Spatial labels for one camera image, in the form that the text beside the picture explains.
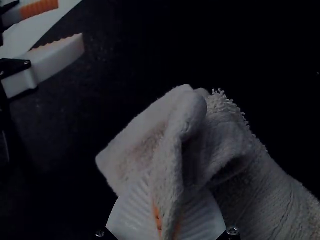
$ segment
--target black bracket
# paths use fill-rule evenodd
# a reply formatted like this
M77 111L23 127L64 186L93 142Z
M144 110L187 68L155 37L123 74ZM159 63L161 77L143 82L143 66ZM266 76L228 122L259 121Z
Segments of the black bracket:
M32 67L30 60L22 59L0 59L0 80L23 72Z

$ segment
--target white towel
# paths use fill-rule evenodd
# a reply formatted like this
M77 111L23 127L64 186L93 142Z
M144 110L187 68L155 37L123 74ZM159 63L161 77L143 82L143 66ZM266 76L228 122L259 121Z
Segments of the white towel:
M118 196L151 173L163 240L173 239L183 204L205 186L243 240L320 239L318 200L275 163L222 91L173 89L133 119L96 163Z

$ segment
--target black table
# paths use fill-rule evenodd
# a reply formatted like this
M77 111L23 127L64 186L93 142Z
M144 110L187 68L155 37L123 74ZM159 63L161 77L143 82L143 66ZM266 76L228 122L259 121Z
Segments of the black table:
M30 186L17 168L0 186L0 238L91 239L116 201L96 155L186 83L223 88L276 161L319 197L319 39L302 19L278 2L83 0L36 46L83 33L85 55L11 103L38 181Z

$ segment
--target black surface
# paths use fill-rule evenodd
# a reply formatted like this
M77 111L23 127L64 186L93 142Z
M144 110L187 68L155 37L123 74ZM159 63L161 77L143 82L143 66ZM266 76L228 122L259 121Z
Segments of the black surface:
M37 179L28 182L22 167L0 186L0 238L91 239L116 200L95 156L133 117L186 83L223 88L276 161L320 196L318 38L300 9L83 0L37 46L83 33L85 55L11 103Z

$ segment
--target white ribbed fingertip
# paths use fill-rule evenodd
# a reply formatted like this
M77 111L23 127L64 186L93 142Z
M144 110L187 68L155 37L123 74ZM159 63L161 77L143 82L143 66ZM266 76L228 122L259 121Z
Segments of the white ribbed fingertip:
M74 63L85 52L83 35L77 34L33 49L17 59L30 60L28 70L2 80L8 98L15 97Z
M20 59L31 61L32 70L38 83L41 83L75 62L84 52L85 45L81 33L32 49Z
M118 240L159 240L148 178L129 186L116 201L106 227ZM178 240L216 240L226 230L217 202L203 190L183 207Z

